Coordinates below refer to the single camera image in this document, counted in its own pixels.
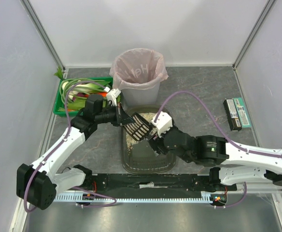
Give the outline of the black slotted litter scoop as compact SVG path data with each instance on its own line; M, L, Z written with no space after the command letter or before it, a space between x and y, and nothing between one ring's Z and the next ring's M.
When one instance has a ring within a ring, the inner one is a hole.
M135 112L131 117L134 118L135 123L125 125L124 129L132 139L139 142L144 139L149 139L151 135L155 134L153 124L148 122L140 114Z

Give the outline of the dark translucent litter box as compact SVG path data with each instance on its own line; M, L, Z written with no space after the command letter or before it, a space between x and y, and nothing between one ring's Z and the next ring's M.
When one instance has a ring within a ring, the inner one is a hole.
M147 140L137 142L125 130L122 130L123 168L134 174L156 174L171 170L176 163L176 156L171 152L163 155L151 149Z

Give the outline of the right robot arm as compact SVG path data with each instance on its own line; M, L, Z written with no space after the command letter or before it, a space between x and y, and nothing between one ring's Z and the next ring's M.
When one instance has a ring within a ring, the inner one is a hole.
M186 163L210 168L209 184L231 186L240 182L263 182L282 187L282 148L262 148L223 137L193 137L172 127L148 139L158 154L173 153Z

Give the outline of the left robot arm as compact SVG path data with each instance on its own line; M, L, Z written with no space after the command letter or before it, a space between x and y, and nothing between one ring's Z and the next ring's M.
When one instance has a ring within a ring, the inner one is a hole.
M98 94L89 96L85 106L68 121L63 135L32 164L21 164L17 169L16 194L23 199L26 212L31 204L44 210L55 197L71 188L92 182L92 171L75 165L69 171L58 173L59 168L72 152L82 145L98 128L99 124L111 123L115 127L133 123L120 103L112 105Z

